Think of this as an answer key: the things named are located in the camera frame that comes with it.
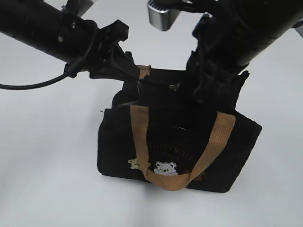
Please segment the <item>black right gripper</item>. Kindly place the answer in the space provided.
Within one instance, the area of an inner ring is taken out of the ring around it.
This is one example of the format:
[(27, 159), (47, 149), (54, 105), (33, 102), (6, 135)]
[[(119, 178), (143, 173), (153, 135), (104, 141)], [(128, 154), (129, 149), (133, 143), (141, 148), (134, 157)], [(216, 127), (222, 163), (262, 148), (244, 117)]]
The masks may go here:
[(192, 35), (197, 39), (197, 48), (192, 51), (186, 66), (184, 93), (199, 103), (220, 103), (229, 86), (239, 73), (239, 67), (230, 64), (230, 55), (224, 57), (212, 32), (221, 26), (215, 17), (202, 15)]

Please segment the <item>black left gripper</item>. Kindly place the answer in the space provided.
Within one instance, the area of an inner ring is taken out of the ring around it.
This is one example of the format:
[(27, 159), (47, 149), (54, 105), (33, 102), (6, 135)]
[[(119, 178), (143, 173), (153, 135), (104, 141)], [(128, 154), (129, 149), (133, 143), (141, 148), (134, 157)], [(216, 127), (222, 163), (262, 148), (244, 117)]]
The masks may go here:
[(132, 62), (119, 45), (128, 38), (129, 26), (117, 19), (112, 24), (99, 29), (97, 52), (89, 70), (90, 79), (118, 79), (137, 81), (140, 69)]

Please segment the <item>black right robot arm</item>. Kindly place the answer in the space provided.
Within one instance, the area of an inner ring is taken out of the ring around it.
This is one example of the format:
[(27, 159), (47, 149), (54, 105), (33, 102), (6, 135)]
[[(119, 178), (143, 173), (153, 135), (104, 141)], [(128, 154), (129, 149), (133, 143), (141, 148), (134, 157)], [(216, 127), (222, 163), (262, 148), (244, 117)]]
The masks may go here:
[(196, 78), (191, 95), (201, 103), (217, 102), (252, 59), (303, 17), (300, 0), (194, 0), (189, 8), (202, 13), (187, 62)]

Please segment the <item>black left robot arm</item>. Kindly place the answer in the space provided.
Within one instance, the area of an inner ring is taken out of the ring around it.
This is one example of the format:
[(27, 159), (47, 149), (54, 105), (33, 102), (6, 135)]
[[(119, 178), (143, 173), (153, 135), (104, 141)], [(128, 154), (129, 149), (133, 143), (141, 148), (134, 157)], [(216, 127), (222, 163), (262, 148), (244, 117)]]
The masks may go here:
[(119, 46), (129, 26), (120, 20), (99, 28), (72, 9), (60, 11), (43, 0), (2, 0), (1, 33), (66, 63), (71, 78), (139, 80), (140, 69)]

